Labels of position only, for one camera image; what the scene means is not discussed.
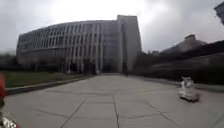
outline building facade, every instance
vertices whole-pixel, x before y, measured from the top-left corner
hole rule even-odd
[[[57,59],[70,70],[75,64],[83,71],[85,62],[96,70],[111,65],[122,71],[123,62],[132,70],[141,39],[136,16],[121,16],[117,20],[69,22],[40,28],[19,36],[17,58],[22,65]]]
[[[217,16],[220,18],[222,24],[224,25],[224,2],[216,6],[215,8]]]

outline building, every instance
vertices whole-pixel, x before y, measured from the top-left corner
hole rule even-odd
[[[149,55],[159,55],[159,51],[158,50],[153,50],[153,51],[148,51]]]
[[[189,35],[185,37],[183,42],[162,51],[160,54],[182,53],[206,44],[206,42],[197,40],[195,35]]]
[[[62,68],[75,64],[83,71],[85,62],[96,70],[112,66],[122,71],[122,63],[132,70],[141,52],[141,39],[136,16],[118,15],[117,20],[69,22],[40,28],[19,36],[17,58],[30,66],[40,61],[58,59]]]
[[[215,8],[217,16],[220,18],[222,24],[224,25],[224,2],[216,6]]]

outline lawn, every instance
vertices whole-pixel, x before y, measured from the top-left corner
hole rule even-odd
[[[0,71],[0,73],[4,74],[6,88],[22,87],[27,85],[35,85],[40,83],[68,80],[81,77],[80,75],[76,74],[61,74],[48,72]]]

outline paved plaza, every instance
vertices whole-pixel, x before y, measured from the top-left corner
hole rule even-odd
[[[199,92],[189,103],[173,85],[100,75],[9,96],[4,111],[21,128],[223,128],[224,94]]]

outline sky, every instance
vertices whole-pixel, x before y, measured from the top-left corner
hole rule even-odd
[[[164,50],[195,34],[224,39],[214,7],[223,0],[0,0],[0,52],[16,49],[19,34],[56,23],[138,16],[142,50]]]

